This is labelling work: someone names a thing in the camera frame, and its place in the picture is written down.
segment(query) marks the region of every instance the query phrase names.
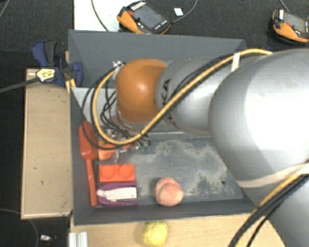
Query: pink ball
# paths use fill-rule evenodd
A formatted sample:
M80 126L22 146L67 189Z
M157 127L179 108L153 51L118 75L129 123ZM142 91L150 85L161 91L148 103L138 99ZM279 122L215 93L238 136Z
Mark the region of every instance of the pink ball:
M156 184L154 191L156 200L163 206L175 206L178 205L184 196L183 190L179 183L170 177L160 179Z

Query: electronics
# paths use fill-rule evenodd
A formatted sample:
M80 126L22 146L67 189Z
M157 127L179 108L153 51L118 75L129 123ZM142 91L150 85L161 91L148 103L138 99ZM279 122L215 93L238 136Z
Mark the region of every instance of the electronics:
M123 7L117 16L123 27L134 33L164 34L171 21L152 9L144 0Z
M309 22L284 9L276 9L272 14L273 29L280 40L291 43L309 41Z

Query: black floor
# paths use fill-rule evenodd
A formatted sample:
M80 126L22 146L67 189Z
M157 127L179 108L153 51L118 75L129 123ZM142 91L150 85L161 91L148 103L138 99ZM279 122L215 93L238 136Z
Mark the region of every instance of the black floor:
M309 12L308 0L284 0L300 16ZM0 11L6 0L0 1ZM175 19L173 8L187 12L194 0L148 0ZM195 10L174 24L168 34L242 38L248 47L270 50L295 48L277 41L269 27L279 0L199 0ZM0 87L21 82L25 69L36 66L30 47L39 40L55 40L67 47L67 30L73 28L73 0L11 0L0 19ZM23 89L0 95L0 208L20 210L23 152ZM40 235L53 242L39 246L64 246L67 218L36 220ZM29 222L0 211L0 246L34 246L36 233Z

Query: yellow ball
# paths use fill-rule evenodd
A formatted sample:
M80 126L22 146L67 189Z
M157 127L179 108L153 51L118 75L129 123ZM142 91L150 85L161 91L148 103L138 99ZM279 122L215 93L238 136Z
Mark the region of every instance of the yellow ball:
M168 238L168 225L163 221L148 221L142 232L142 241L149 247L161 247Z

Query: tape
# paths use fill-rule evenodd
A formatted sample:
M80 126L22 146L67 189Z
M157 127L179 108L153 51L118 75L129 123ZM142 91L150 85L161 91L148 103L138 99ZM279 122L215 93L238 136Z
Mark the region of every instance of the tape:
M309 174L309 163L291 166L259 179L236 182L242 188L259 188L281 182L293 174Z

